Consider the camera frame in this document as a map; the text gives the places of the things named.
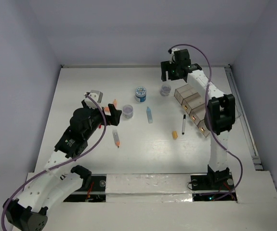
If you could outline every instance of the white wall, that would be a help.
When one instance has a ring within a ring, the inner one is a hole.
[[[233,64],[259,156],[277,187],[277,0],[271,0]]]
[[[0,0],[0,218],[34,169],[59,71],[29,3]]]
[[[29,0],[62,64],[159,64],[176,43],[232,63],[268,0]],[[194,62],[205,64],[191,51]]]

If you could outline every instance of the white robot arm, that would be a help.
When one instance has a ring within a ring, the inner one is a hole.
[[[44,170],[16,198],[8,199],[3,207],[9,223],[22,231],[41,231],[47,223],[52,208],[64,201],[74,191],[88,189],[91,172],[74,166],[75,161],[88,146],[87,140],[104,124],[117,126],[122,112],[113,104],[108,108],[111,115],[100,111],[102,93],[91,91],[82,101],[83,108],[77,109],[70,119],[70,126],[65,130]]]
[[[235,97],[232,94],[225,94],[212,82],[205,97],[209,79],[198,64],[191,63],[188,50],[174,48],[169,52],[172,54],[171,60],[161,62],[162,81],[166,81],[167,74],[170,80],[184,79],[202,98],[207,100],[206,114],[209,114],[210,126],[207,123],[207,115],[204,120],[207,129],[215,135],[211,136],[208,173],[191,176],[192,189],[218,191],[224,181],[232,179],[227,164],[227,152],[218,145],[217,141],[227,149],[228,132],[235,122]]]

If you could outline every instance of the cable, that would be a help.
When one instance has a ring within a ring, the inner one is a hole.
[[[76,160],[82,158],[83,156],[85,156],[86,154],[88,154],[89,152],[91,152],[91,151],[100,143],[100,141],[101,141],[102,138],[104,137],[105,132],[106,132],[107,123],[106,123],[105,115],[104,115],[104,113],[103,113],[103,111],[102,111],[102,108],[101,108],[100,105],[98,105],[98,103],[97,103],[96,101],[94,101],[94,99],[92,99],[89,95],[86,95],[86,97],[87,97],[88,99],[90,99],[90,100],[94,103],[94,105],[96,105],[96,107],[99,109],[99,111],[100,111],[100,113],[101,113],[101,115],[102,115],[102,117],[103,117],[104,129],[103,129],[103,132],[102,132],[101,137],[99,138],[99,140],[98,140],[89,150],[87,150],[87,151],[84,152],[83,154],[81,154],[81,155],[79,155],[79,156],[77,156],[77,157],[75,157],[75,158],[73,158],[73,159],[70,159],[70,160],[68,160],[68,161],[65,161],[65,162],[63,162],[63,163],[61,163],[61,164],[55,165],[55,166],[49,168],[49,170],[54,170],[54,169],[56,169],[56,168],[62,167],[62,166],[64,166],[64,165],[68,164],[68,163],[71,163],[71,162],[73,162],[73,161],[76,161]],[[14,197],[15,197],[15,196],[27,185],[27,184],[29,184],[31,181],[33,181],[34,179],[38,178],[39,176],[43,175],[44,173],[46,173],[46,170],[43,170],[42,172],[36,174],[35,176],[33,176],[32,178],[30,178],[29,180],[27,180],[27,181],[26,181],[24,184],[22,184],[22,185],[12,194],[12,196],[10,196],[10,198],[7,200],[7,202],[6,202],[5,205],[4,205],[4,208],[3,208],[3,211],[2,211],[2,215],[1,215],[1,227],[2,227],[2,230],[3,230],[3,231],[7,231],[7,229],[5,228],[4,219],[5,219],[5,212],[6,212],[7,208],[8,208],[8,206],[9,206],[10,201],[11,201],[11,200],[12,200],[12,199],[13,199],[13,198],[14,198]]]
[[[191,189],[191,188],[188,186],[189,184],[192,184],[192,182],[189,182],[189,183],[187,184],[187,188],[193,191],[193,189]]]
[[[209,86],[210,86],[210,83],[211,83],[211,78],[212,78],[212,69],[211,69],[211,65],[209,63],[209,60],[208,58],[206,57],[206,55],[204,54],[204,52],[202,52],[199,48],[193,46],[193,45],[190,45],[190,44],[186,44],[186,43],[181,43],[181,44],[177,44],[177,45],[174,45],[172,46],[169,51],[171,51],[173,48],[175,47],[179,47],[179,46],[188,46],[188,47],[192,47],[194,49],[196,49],[197,51],[199,51],[206,59],[207,63],[208,63],[208,67],[209,67],[209,71],[210,71],[210,76],[209,76],[209,80],[208,80],[208,83],[207,83],[207,88],[206,88],[206,94],[205,94],[205,109],[206,109],[206,115],[207,115],[207,123],[208,123],[208,127],[211,128],[211,122],[210,122],[210,115],[209,115],[209,111],[208,111],[208,91],[209,91]],[[242,180],[242,176],[243,176],[243,165],[242,165],[242,162],[241,160],[234,154],[232,154],[227,148],[225,148],[220,142],[219,140],[216,138],[214,132],[212,129],[210,129],[210,132],[214,138],[214,140],[218,143],[218,145],[223,148],[228,154],[230,154],[232,157],[234,157],[235,159],[237,159],[240,163],[240,178],[238,180],[238,182],[235,184],[234,188],[232,188],[228,193],[216,198],[216,200],[219,200],[219,199],[222,199],[223,197],[226,197],[227,195],[231,194],[231,192],[233,190],[236,189],[236,187],[240,184],[241,180]]]

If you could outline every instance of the pen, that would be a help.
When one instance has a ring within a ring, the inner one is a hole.
[[[186,115],[183,115],[183,122],[182,122],[182,135],[185,134],[185,116]]]

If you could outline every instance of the table surface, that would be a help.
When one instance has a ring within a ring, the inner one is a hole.
[[[212,73],[213,83],[231,93],[224,68],[213,68]],[[41,171],[49,159],[73,111],[81,107],[86,91],[102,91],[102,106],[114,99],[118,109],[131,104],[134,117],[121,117],[117,127],[119,149],[112,135],[116,127],[111,126],[100,145],[78,161],[93,174],[108,174],[106,203],[62,203],[51,214],[44,230],[277,230],[277,192],[269,172],[255,171],[239,119],[228,141],[228,149],[241,159],[244,167],[243,180],[236,190],[238,203],[191,202],[191,191],[186,188],[189,176],[185,173],[207,171],[210,137],[204,138],[188,117],[185,135],[181,135],[184,111],[173,92],[185,83],[170,81],[171,94],[162,97],[160,74],[159,68],[61,69],[35,172]],[[144,103],[134,99],[138,86],[147,89]],[[152,110],[153,124],[148,124],[147,106]],[[98,129],[89,139],[90,146],[102,130]],[[174,130],[179,135],[177,140],[172,139]],[[229,156],[228,164],[237,180],[238,162]]]
[[[210,137],[205,138],[187,116],[185,135],[181,134],[183,114],[174,98],[174,90],[185,85],[183,80],[169,81],[171,94],[159,93],[162,81],[159,68],[75,68],[61,69],[51,111],[46,125],[36,172],[42,171],[54,146],[69,125],[73,112],[81,107],[83,94],[90,90],[103,92],[102,106],[117,99],[117,108],[130,104],[134,116],[121,116],[117,127],[108,126],[103,140],[90,154],[78,161],[93,174],[117,173],[199,173],[207,171],[210,158]],[[230,93],[224,68],[213,68],[213,82]],[[139,103],[134,98],[135,88],[145,86],[147,98]],[[153,124],[148,124],[147,106],[152,111]],[[112,129],[117,128],[121,146],[113,140]],[[172,139],[176,130],[179,138]],[[98,129],[88,140],[91,147],[100,137]],[[230,132],[228,148],[242,158],[244,167],[254,171],[251,155],[240,121]],[[229,158],[231,168],[239,171],[238,162]]]

